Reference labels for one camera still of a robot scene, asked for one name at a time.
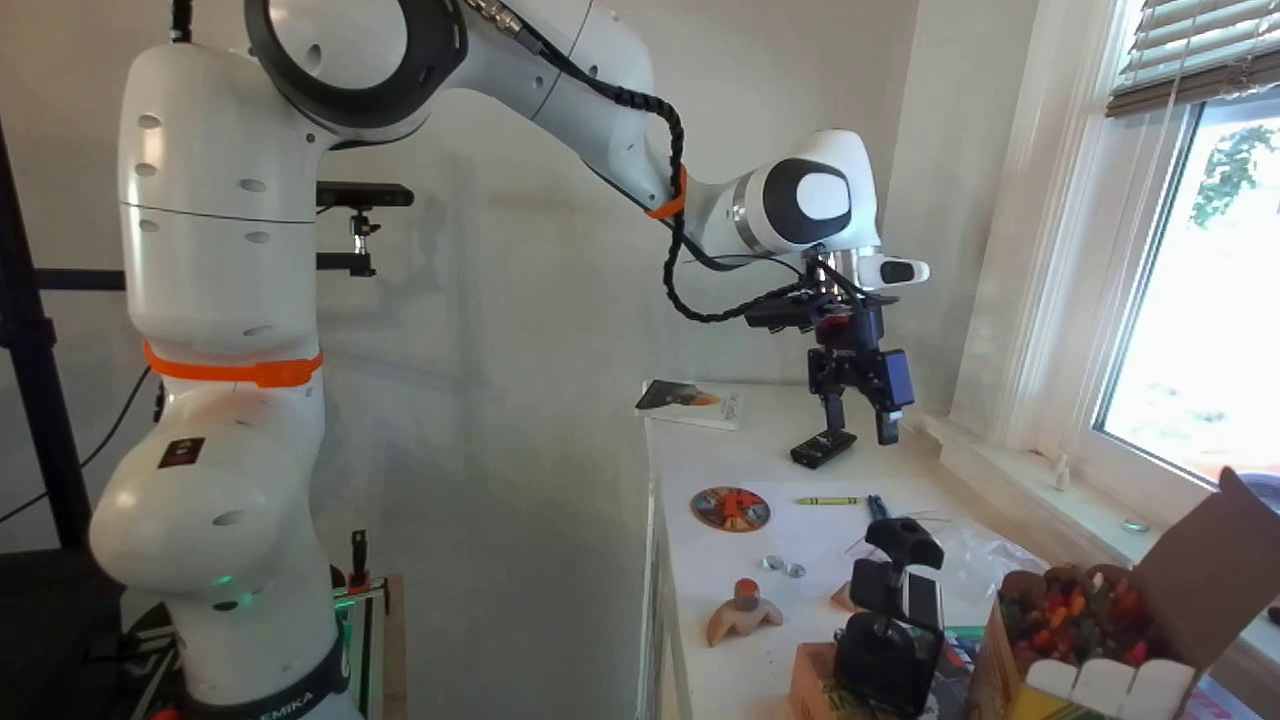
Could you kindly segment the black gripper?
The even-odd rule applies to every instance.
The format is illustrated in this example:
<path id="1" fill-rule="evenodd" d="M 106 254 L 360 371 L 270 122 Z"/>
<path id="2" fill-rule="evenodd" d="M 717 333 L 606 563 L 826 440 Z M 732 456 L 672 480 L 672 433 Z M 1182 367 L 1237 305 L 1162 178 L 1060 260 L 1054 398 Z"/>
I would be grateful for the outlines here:
<path id="1" fill-rule="evenodd" d="M 826 408 L 826 440 L 852 445 L 846 425 L 846 389 L 855 389 L 878 408 L 878 445 L 901 445 L 901 421 L 913 403 L 913 367 L 901 347 L 885 347 L 881 296 L 819 296 L 790 292 L 754 299 L 744 318 L 754 327 L 800 327 L 816 338 L 807 352 L 807 389 Z"/>

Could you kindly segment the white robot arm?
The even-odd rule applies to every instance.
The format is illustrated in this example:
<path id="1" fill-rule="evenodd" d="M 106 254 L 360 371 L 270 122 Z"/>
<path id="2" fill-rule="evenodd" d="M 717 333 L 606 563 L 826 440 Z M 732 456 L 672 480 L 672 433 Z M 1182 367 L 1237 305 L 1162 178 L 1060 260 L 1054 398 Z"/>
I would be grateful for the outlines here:
<path id="1" fill-rule="evenodd" d="M 479 91 L 573 148 L 711 270 L 800 275 L 740 306 L 759 327 L 878 318 L 928 269 L 881 248 L 862 137 L 819 131 L 729 183 L 685 166 L 685 122 L 646 40 L 606 0 L 239 0 L 239 53 L 173 36 L 125 80 L 125 292 L 164 385 L 157 428 L 90 521 L 91 560 L 164 605 L 178 720 L 360 720 L 334 563 L 311 525 L 326 440 L 315 219 L 390 204 L 320 160 L 397 142 Z"/>

